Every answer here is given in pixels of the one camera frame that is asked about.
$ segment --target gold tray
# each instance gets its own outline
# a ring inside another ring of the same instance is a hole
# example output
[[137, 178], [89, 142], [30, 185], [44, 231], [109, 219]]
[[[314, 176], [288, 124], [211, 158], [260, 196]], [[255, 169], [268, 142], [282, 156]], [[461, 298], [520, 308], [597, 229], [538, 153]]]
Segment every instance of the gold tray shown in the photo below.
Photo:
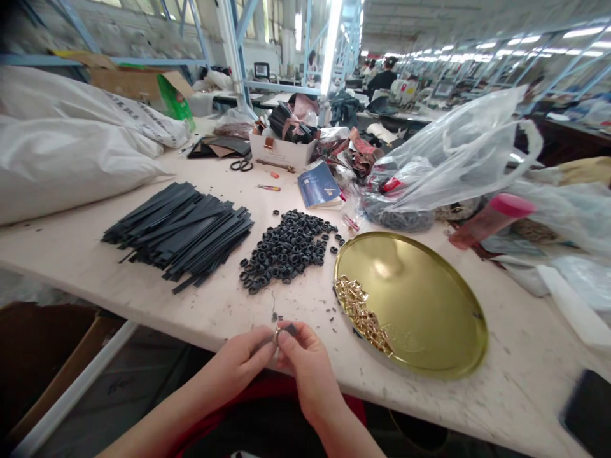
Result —
[[482, 363], [488, 347], [482, 309], [465, 280], [435, 251], [403, 235], [363, 233], [340, 249], [334, 282], [342, 275], [358, 280], [369, 294], [367, 309], [391, 338], [394, 353], [388, 359], [396, 365], [456, 379]]

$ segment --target hand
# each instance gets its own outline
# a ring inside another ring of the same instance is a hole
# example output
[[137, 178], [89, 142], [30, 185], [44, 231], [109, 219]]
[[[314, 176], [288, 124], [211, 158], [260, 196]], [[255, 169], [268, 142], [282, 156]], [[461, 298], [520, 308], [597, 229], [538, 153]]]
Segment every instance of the hand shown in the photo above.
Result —
[[287, 367], [293, 372], [301, 410], [316, 428], [324, 418], [345, 408], [346, 403], [323, 342], [306, 323], [281, 321], [278, 326], [284, 328], [291, 323], [298, 334], [293, 338], [288, 332], [280, 331], [278, 367]]
[[250, 332], [232, 337], [189, 383], [198, 390], [213, 393], [208, 413], [227, 404], [267, 366], [276, 353], [274, 332], [257, 326]]

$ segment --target table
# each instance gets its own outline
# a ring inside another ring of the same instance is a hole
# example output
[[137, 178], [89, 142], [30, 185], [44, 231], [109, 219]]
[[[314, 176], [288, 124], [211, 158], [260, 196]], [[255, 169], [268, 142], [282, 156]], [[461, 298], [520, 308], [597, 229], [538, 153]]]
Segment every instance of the table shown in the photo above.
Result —
[[533, 117], [544, 139], [539, 160], [546, 167], [598, 156], [611, 156], [611, 137], [585, 125]]
[[[199, 134], [210, 134], [214, 126], [210, 120], [196, 119], [196, 123]], [[295, 174], [260, 164], [251, 172], [232, 172], [231, 160], [187, 160], [177, 151], [164, 154], [159, 162], [176, 176], [0, 229], [0, 267], [212, 351], [256, 324], [273, 326], [275, 311], [314, 328], [345, 393], [533, 457], [588, 456], [557, 417], [584, 368], [611, 380], [611, 359], [585, 348], [554, 305], [530, 296], [471, 250], [450, 245], [442, 225], [411, 237], [458, 270], [479, 299], [489, 326], [484, 364], [472, 376], [452, 382], [393, 369], [372, 358], [339, 313], [331, 290], [330, 253], [322, 267], [309, 267], [291, 286], [274, 283], [256, 296], [241, 287], [237, 264], [249, 257], [268, 226], [279, 223], [273, 210], [304, 210]], [[273, 179], [272, 170], [281, 177]], [[203, 286], [178, 295], [171, 293], [175, 285], [162, 280], [160, 270], [144, 264], [119, 265], [125, 252], [99, 242], [105, 229], [173, 180], [189, 181], [202, 192], [243, 205], [256, 221], [252, 235]], [[255, 188], [256, 184], [274, 184], [282, 190], [273, 193]], [[333, 212], [309, 212], [347, 234]], [[338, 312], [326, 312], [333, 306]]]
[[379, 116], [359, 111], [356, 117], [358, 118], [358, 130], [366, 130], [370, 124], [382, 123], [382, 126], [391, 132], [396, 132], [398, 129], [407, 129], [407, 134], [404, 137], [406, 139], [434, 120], [425, 115], [403, 112], [398, 112], [393, 116]]
[[[214, 101], [219, 102], [224, 105], [237, 106], [237, 95], [235, 92], [231, 91], [217, 91], [213, 92]], [[291, 98], [293, 94], [288, 94], [286, 92], [278, 92], [276, 94], [251, 94], [250, 101], [253, 104], [253, 107], [256, 108], [264, 108], [264, 109], [274, 109], [278, 106], [279, 101], [288, 102], [288, 99]]]

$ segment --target white cloth bag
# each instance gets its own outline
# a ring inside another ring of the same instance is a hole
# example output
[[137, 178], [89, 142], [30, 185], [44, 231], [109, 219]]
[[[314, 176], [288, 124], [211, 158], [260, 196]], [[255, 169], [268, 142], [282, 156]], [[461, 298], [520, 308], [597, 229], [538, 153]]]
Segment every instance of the white cloth bag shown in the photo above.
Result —
[[95, 202], [169, 176], [161, 145], [125, 127], [0, 116], [0, 225]]
[[[0, 113], [20, 120], [73, 118], [122, 126], [170, 148], [189, 140], [186, 121], [97, 87], [28, 67], [0, 67]], [[143, 151], [155, 157], [163, 150]]]

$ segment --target blue booklet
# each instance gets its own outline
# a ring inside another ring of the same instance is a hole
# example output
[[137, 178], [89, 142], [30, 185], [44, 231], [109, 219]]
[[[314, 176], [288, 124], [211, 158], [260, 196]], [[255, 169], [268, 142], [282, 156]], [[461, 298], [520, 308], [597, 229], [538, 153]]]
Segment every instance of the blue booklet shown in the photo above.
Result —
[[341, 190], [327, 163], [318, 161], [301, 175], [297, 182], [307, 208], [335, 207], [341, 205]]

